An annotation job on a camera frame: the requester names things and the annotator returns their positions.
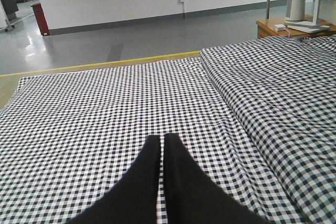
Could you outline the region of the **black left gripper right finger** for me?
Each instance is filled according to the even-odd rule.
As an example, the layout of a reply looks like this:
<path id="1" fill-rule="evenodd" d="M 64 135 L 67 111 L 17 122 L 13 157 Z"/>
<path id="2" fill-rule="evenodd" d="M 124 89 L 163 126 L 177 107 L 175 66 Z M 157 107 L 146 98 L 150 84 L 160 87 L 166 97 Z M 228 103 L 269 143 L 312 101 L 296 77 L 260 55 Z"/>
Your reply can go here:
<path id="1" fill-rule="evenodd" d="M 163 171 L 169 223 L 266 223 L 212 182 L 176 133 L 164 136 Z"/>

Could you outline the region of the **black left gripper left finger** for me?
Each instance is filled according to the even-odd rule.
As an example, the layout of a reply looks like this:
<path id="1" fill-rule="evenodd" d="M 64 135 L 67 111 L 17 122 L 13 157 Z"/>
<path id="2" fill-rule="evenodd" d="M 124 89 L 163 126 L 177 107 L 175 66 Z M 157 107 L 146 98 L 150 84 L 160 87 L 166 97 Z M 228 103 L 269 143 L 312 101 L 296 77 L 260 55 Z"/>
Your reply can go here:
<path id="1" fill-rule="evenodd" d="M 69 223 L 156 223 L 161 147 L 150 135 L 122 178 Z"/>

